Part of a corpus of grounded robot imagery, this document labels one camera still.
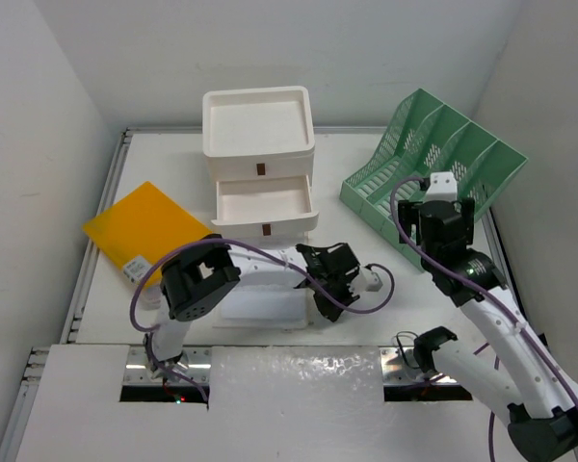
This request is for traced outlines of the clear document sleeve with papers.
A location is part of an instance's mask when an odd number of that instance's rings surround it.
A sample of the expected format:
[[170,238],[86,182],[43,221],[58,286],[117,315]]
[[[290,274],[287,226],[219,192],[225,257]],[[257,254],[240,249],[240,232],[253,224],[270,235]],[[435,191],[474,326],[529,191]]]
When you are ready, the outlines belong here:
[[307,324],[305,289],[237,287],[213,310],[217,328],[304,329]]

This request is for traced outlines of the white drawer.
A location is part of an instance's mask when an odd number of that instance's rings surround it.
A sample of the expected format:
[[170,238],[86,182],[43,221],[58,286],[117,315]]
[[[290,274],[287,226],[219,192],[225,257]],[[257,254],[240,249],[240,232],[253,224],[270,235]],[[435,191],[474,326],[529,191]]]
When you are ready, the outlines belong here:
[[307,232],[316,228],[318,218],[306,175],[216,184],[212,222],[225,232],[261,234],[265,226],[273,234]]

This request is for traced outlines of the white drawer cabinet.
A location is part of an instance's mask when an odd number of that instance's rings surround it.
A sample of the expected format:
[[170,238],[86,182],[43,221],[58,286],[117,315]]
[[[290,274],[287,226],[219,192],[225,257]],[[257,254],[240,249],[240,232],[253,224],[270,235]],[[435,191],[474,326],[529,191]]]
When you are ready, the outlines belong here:
[[[202,98],[202,152],[211,182],[306,175],[311,190],[315,136],[309,94],[302,86],[214,90]],[[304,238],[311,231],[232,238]]]

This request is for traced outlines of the yellow plastic folder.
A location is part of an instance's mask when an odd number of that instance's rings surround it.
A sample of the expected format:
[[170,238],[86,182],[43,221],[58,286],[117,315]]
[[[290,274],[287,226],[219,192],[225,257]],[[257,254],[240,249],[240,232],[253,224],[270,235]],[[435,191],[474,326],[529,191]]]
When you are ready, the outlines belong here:
[[212,233],[150,182],[86,222],[83,231],[133,284],[170,251]]

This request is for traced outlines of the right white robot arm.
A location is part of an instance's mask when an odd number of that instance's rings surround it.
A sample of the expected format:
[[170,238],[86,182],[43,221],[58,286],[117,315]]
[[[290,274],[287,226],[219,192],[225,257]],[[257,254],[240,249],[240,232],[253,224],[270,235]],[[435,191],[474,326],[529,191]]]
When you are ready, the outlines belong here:
[[497,371],[445,327],[418,336],[413,358],[444,373],[488,407],[528,461],[554,461],[578,447],[578,384],[556,363],[514,303],[493,261],[472,248],[472,199],[401,200],[400,242],[413,247],[436,287],[478,327],[505,369]]

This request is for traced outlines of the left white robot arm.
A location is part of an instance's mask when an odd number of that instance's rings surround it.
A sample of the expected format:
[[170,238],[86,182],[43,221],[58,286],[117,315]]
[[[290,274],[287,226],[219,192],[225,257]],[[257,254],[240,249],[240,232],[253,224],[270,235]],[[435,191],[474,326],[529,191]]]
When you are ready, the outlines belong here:
[[319,314],[337,321],[363,293],[381,288],[377,274],[362,266],[346,243],[263,250],[216,234],[187,244],[161,274],[167,308],[145,336],[155,375],[180,362],[192,322],[219,304],[250,321],[261,316],[267,323],[285,323],[304,314],[305,293],[312,291]]

